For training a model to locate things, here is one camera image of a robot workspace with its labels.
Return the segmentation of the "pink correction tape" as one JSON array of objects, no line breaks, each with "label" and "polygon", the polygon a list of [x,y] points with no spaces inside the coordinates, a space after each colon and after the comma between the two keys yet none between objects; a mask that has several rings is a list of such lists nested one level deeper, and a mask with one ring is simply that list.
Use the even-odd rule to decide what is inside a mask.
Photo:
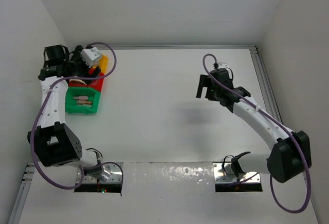
[{"label": "pink correction tape", "polygon": [[75,96],[73,97],[74,100],[88,100],[88,96]]}]

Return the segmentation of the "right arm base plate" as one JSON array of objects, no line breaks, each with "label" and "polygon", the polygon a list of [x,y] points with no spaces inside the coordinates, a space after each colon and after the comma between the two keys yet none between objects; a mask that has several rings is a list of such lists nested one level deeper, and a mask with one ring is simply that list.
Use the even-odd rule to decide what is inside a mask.
[{"label": "right arm base plate", "polygon": [[238,177],[231,170],[230,162],[215,162],[212,164],[214,180],[217,184],[231,183],[260,183],[261,177],[259,173],[247,172]]}]

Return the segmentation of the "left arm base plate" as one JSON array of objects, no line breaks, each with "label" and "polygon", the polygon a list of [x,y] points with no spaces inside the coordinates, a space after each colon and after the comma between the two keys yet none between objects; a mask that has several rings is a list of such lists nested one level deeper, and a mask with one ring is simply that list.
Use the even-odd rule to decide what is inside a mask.
[{"label": "left arm base plate", "polygon": [[95,165],[84,165],[83,184],[120,184],[122,182],[122,163],[99,162]]}]

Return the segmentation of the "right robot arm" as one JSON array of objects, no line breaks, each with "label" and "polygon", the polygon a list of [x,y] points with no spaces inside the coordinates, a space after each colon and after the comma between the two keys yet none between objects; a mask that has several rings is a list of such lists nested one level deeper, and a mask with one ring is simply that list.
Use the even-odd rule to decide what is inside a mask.
[{"label": "right robot arm", "polygon": [[276,120],[257,105],[245,88],[233,86],[227,68],[212,70],[200,75],[197,98],[206,90],[206,99],[219,102],[231,113],[244,120],[267,144],[270,154],[242,152],[231,159],[230,173],[239,177],[255,170],[269,174],[285,183],[312,165],[309,136],[276,123]]}]

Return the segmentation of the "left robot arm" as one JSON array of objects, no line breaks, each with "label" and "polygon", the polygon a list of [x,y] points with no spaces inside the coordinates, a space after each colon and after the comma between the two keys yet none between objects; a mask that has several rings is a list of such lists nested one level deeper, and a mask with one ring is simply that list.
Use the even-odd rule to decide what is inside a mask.
[{"label": "left robot arm", "polygon": [[105,180],[102,154],[94,148],[84,149],[65,119],[66,113],[97,111],[100,92],[91,85],[102,82],[109,73],[105,72],[108,58],[95,45],[78,45],[73,51],[54,45],[43,51],[44,62],[38,76],[42,105],[27,139],[40,175],[61,189],[70,187],[52,181],[41,167],[72,166],[80,170],[82,177]]}]

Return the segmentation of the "orange correction tape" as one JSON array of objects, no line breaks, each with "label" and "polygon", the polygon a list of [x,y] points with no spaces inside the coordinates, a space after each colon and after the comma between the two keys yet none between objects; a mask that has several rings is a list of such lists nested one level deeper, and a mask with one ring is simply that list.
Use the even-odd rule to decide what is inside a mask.
[{"label": "orange correction tape", "polygon": [[89,100],[78,100],[76,102],[78,105],[92,105],[93,101],[89,101]]}]

